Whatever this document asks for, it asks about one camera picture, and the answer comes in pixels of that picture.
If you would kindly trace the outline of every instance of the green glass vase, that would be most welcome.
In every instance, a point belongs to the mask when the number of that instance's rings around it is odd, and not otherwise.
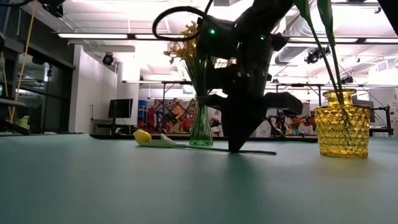
[[[213,133],[209,123],[207,106],[197,106],[197,114],[191,128],[191,146],[212,146]]]

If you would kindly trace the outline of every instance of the security camera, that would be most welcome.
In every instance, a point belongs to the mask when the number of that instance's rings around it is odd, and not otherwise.
[[[2,52],[2,50],[4,49],[5,44],[6,44],[5,37],[0,32],[0,52]]]
[[[102,63],[104,63],[104,65],[114,65],[114,63],[116,62],[116,60],[113,57],[113,53],[111,52],[107,52],[105,53],[104,58],[102,59]]]

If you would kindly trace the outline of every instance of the table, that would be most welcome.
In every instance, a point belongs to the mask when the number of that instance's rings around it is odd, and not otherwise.
[[[397,223],[398,140],[369,159],[137,148],[86,134],[0,137],[0,223]],[[226,147],[226,142],[215,142]]]

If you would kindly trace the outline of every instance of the ceiling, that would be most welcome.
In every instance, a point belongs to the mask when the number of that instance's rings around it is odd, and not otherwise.
[[[240,0],[231,6],[212,6],[209,14],[222,19],[235,20],[253,0]],[[376,0],[367,0],[366,5],[346,4],[345,0],[333,1],[334,26],[336,36],[346,37],[396,37],[385,14],[376,13]],[[56,32],[99,32],[99,33],[151,33],[153,20],[164,10],[174,6],[194,6],[204,10],[207,0],[66,0],[63,4],[64,17],[57,19],[41,7],[37,7],[36,18],[46,23]],[[33,4],[24,6],[32,12]],[[312,17],[319,35],[324,34],[317,8],[312,4]],[[184,30],[185,25],[195,21],[193,14],[177,13],[168,16],[158,26],[159,33],[176,34]],[[308,35],[308,30],[293,8],[282,20],[279,31],[285,35]],[[161,41],[108,40],[80,42],[92,55],[101,57],[101,49],[107,46],[135,46],[134,52],[115,52],[123,61],[131,55],[139,58],[141,75],[151,80],[180,79],[177,65],[169,64],[169,58],[163,55],[168,43]],[[323,62],[307,64],[304,58],[311,47],[286,47],[276,52],[272,59],[270,74],[280,82],[326,83],[328,75]],[[386,58],[398,58],[398,49],[391,45],[338,45],[339,65],[358,80],[365,78],[368,70]],[[278,64],[276,58],[287,60]]]

